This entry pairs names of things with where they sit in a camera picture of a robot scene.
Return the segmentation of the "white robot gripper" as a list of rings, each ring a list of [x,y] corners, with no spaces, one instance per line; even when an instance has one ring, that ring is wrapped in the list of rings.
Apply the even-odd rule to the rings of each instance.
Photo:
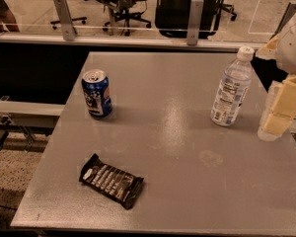
[[[289,73],[282,82],[271,83],[259,121],[259,139],[274,141],[296,119],[296,75],[292,75],[296,74],[296,13],[279,35],[256,52],[256,57],[263,60],[275,58],[277,67]]]

